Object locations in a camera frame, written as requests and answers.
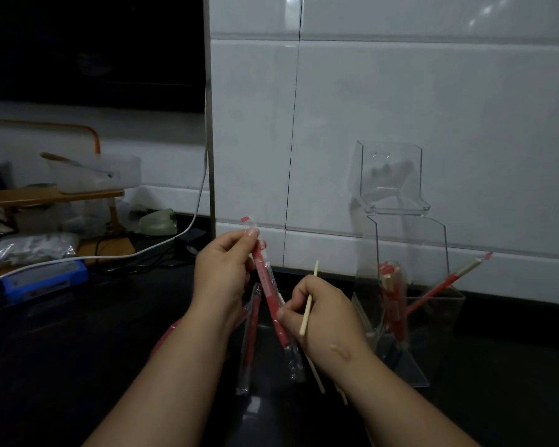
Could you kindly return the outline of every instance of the wooden board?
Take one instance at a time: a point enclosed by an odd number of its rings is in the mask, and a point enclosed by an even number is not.
[[[114,198],[124,195],[125,192],[123,189],[75,194],[60,193],[55,187],[1,189],[0,207],[21,207],[23,205],[48,204],[51,202],[86,201],[89,199]]]
[[[95,245],[97,245],[97,238],[90,238],[89,240],[82,240],[81,245],[78,248],[77,255],[79,257],[87,255],[95,255]],[[130,240],[126,237],[124,238],[106,238],[99,243],[98,255],[128,255],[134,253],[134,246]],[[94,260],[85,260],[86,266],[91,266],[95,264]],[[7,268],[0,268],[0,276],[8,271],[16,270],[21,268],[19,266],[10,266]]]

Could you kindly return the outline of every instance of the acrylic container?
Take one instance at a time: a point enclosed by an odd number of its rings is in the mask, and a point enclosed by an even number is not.
[[[410,314],[407,345],[390,332],[380,264],[394,261],[402,266],[408,306],[450,274],[447,232],[428,217],[430,205],[421,197],[421,167],[418,146],[357,142],[349,176],[350,192],[366,213],[352,302],[371,348],[414,387],[426,387],[434,377],[464,302],[461,293],[448,289]]]
[[[130,154],[92,154],[46,162],[62,193],[125,189],[141,184],[141,159]]]

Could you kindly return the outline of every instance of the forearm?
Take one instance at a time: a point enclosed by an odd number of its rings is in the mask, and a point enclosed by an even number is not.
[[[189,309],[85,445],[198,445],[225,358],[222,325]]]
[[[369,353],[350,364],[340,385],[377,445],[476,446],[461,429]]]

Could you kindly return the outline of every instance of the power cord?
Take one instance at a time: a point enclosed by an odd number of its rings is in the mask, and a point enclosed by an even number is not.
[[[178,233],[175,236],[173,236],[171,238],[168,238],[167,240],[164,240],[164,241],[162,241],[158,244],[155,244],[153,246],[149,246],[149,248],[142,249],[141,251],[138,251],[134,254],[128,254],[128,255],[87,255],[85,257],[66,257],[64,259],[49,260],[47,262],[33,263],[31,265],[22,266],[21,268],[17,268],[16,270],[13,270],[13,271],[8,271],[8,273],[4,273],[3,275],[0,276],[0,280],[5,278],[5,277],[20,273],[21,271],[24,271],[24,270],[29,270],[31,268],[36,268],[38,266],[52,265],[54,263],[73,262],[75,260],[133,259],[134,257],[139,257],[140,255],[145,254],[147,251],[151,251],[151,250],[153,250],[153,249],[155,249],[155,248],[157,248],[157,247],[159,247],[163,244],[167,244],[167,243],[170,243],[171,241],[174,241],[175,238],[178,238],[179,236],[181,236],[181,235],[187,233],[189,230],[191,230],[191,227],[194,225],[195,220],[197,219],[197,213],[199,211],[199,205],[201,204],[201,194],[203,192],[203,187],[205,186],[205,178],[207,176],[207,157],[208,157],[208,155],[207,155],[207,146],[206,146],[205,147],[205,154],[204,154],[204,158],[203,158],[203,175],[202,175],[202,178],[201,178],[201,188],[199,188],[199,194],[197,195],[197,206],[195,207],[195,213],[194,213],[193,219],[191,220],[188,227],[186,229],[184,229],[184,231],[182,231],[181,233]]]

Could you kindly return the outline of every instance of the clear acrylic box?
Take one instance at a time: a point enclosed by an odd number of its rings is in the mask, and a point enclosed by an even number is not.
[[[421,197],[421,166],[418,146],[359,141],[349,175],[350,192],[366,213],[352,302],[375,353],[414,387],[429,385],[464,302],[448,289],[410,314],[407,347],[388,329],[379,264],[401,265],[408,306],[450,274],[445,226],[428,217],[430,205]]]

